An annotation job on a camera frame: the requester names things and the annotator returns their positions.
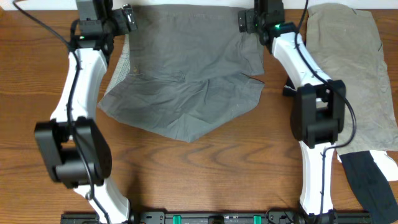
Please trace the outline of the grey shorts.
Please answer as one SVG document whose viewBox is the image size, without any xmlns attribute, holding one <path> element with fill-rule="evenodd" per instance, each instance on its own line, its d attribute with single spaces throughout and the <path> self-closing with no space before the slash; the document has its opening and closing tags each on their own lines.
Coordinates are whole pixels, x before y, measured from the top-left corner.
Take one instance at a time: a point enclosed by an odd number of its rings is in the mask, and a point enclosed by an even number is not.
<svg viewBox="0 0 398 224">
<path fill-rule="evenodd" d="M 263 47 L 236 7 L 136 6 L 137 30 L 98 106 L 120 123 L 193 142 L 254 109 Z"/>
</svg>

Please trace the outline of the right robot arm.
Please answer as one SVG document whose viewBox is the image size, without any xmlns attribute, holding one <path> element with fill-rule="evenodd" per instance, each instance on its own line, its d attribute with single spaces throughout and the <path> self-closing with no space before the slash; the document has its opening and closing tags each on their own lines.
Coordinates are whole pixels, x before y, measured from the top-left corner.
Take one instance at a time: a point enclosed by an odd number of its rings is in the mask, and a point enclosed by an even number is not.
<svg viewBox="0 0 398 224">
<path fill-rule="evenodd" d="M 309 54 L 299 28 L 286 22 L 282 1 L 255 1 L 238 12 L 240 32 L 255 33 L 295 88 L 290 128 L 303 160 L 302 215 L 295 223 L 336 223 L 330 196 L 331 161 L 345 117 L 345 84 L 332 80 Z"/>
</svg>

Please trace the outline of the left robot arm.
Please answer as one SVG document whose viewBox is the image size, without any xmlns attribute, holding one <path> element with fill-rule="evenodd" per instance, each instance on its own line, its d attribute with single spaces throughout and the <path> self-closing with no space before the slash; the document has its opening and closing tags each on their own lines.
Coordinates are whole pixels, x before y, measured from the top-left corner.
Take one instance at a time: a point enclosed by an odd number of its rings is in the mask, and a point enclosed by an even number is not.
<svg viewBox="0 0 398 224">
<path fill-rule="evenodd" d="M 62 95 L 49 121 L 34 135 L 50 178 L 84 197 L 97 223 L 133 223 L 131 204 L 111 178 L 111 150 L 95 122 L 102 79 L 114 38 L 136 30 L 131 5 L 113 9 L 112 1 L 77 1 L 72 22 L 69 68 Z"/>
</svg>

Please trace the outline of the black garment with logo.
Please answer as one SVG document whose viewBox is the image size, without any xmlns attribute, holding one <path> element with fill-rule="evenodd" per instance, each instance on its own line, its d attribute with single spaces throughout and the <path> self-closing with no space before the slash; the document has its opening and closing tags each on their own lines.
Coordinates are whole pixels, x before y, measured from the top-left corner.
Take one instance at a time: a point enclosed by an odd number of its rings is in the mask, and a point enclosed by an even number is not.
<svg viewBox="0 0 398 224">
<path fill-rule="evenodd" d="M 288 96 L 288 97 L 294 97 L 296 95 L 296 93 L 297 93 L 297 91 L 294 87 L 293 82 L 291 81 L 290 78 L 287 78 L 287 81 L 282 90 L 282 95 Z"/>
</svg>

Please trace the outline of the khaki shorts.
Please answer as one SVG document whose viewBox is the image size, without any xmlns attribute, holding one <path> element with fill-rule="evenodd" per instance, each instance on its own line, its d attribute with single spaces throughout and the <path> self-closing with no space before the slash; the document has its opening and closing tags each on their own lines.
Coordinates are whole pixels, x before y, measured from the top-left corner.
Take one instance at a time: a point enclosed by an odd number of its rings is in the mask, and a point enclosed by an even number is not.
<svg viewBox="0 0 398 224">
<path fill-rule="evenodd" d="M 338 154 L 396 151 L 391 85 L 373 15 L 335 3 L 312 6 L 308 14 L 306 47 L 325 73 L 343 80 L 356 115 L 355 137 Z"/>
</svg>

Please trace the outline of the white garment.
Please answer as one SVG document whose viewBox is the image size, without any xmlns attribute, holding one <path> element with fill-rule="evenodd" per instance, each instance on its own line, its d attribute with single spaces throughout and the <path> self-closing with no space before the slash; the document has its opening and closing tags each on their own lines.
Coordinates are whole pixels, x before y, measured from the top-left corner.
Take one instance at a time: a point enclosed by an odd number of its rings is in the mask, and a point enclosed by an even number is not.
<svg viewBox="0 0 398 224">
<path fill-rule="evenodd" d="M 397 181 L 397 163 L 386 151 L 359 151 L 338 154 L 338 160 L 346 169 L 350 182 L 371 182 L 383 175 L 388 182 Z"/>
</svg>

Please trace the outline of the dark navy garment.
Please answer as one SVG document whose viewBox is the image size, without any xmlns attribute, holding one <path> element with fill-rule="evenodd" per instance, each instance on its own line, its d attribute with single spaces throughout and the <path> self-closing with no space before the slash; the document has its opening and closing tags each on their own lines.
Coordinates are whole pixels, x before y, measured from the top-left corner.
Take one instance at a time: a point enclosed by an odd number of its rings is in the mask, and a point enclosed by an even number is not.
<svg viewBox="0 0 398 224">
<path fill-rule="evenodd" d="M 340 156 L 351 190 L 375 224 L 397 221 L 397 201 L 369 151 Z"/>
</svg>

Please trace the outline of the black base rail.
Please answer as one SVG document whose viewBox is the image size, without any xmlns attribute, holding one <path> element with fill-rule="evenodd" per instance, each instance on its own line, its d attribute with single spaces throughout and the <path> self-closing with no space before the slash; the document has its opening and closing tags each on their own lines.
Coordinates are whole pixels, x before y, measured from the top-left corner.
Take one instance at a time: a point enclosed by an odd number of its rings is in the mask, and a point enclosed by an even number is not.
<svg viewBox="0 0 398 224">
<path fill-rule="evenodd" d="M 322 215 L 306 217 L 292 211 L 272 211 L 266 213 L 164 213 L 145 212 L 133 214 L 126 223 L 133 224 L 291 224 L 291 223 L 330 223 L 330 224 L 371 224 L 369 213 L 340 213 L 329 211 Z"/>
</svg>

